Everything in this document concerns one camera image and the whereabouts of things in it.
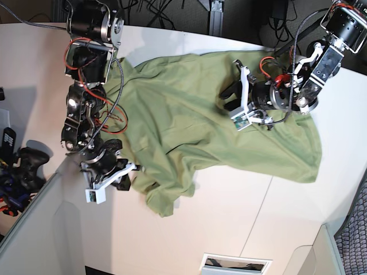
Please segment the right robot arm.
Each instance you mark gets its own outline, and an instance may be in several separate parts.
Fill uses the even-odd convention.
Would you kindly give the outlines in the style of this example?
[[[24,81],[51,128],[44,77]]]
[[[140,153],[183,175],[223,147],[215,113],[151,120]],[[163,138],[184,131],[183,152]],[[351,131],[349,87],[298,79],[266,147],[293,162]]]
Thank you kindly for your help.
[[[118,156],[119,139],[103,140],[127,129],[128,117],[116,101],[107,97],[104,84],[113,64],[124,25],[120,1],[70,1],[67,32],[71,36],[64,53],[65,74],[74,80],[67,94],[67,117],[61,141],[69,155],[81,158],[81,172],[91,193],[112,185],[128,191],[128,160]]]

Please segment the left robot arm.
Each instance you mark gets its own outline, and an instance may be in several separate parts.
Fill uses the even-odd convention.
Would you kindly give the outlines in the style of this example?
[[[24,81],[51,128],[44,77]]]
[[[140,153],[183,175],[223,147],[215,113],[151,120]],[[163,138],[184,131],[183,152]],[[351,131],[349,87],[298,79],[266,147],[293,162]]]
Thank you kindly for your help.
[[[306,57],[296,56],[298,41],[306,33],[300,26],[289,47],[289,66],[278,60],[283,49],[260,60],[263,81],[240,60],[234,60],[240,78],[220,93],[223,100],[235,96],[224,105],[231,117],[271,123],[267,111],[305,115],[317,106],[326,81],[338,73],[344,52],[356,54],[366,41],[366,1],[334,1],[318,22],[326,35],[310,44],[311,53]]]

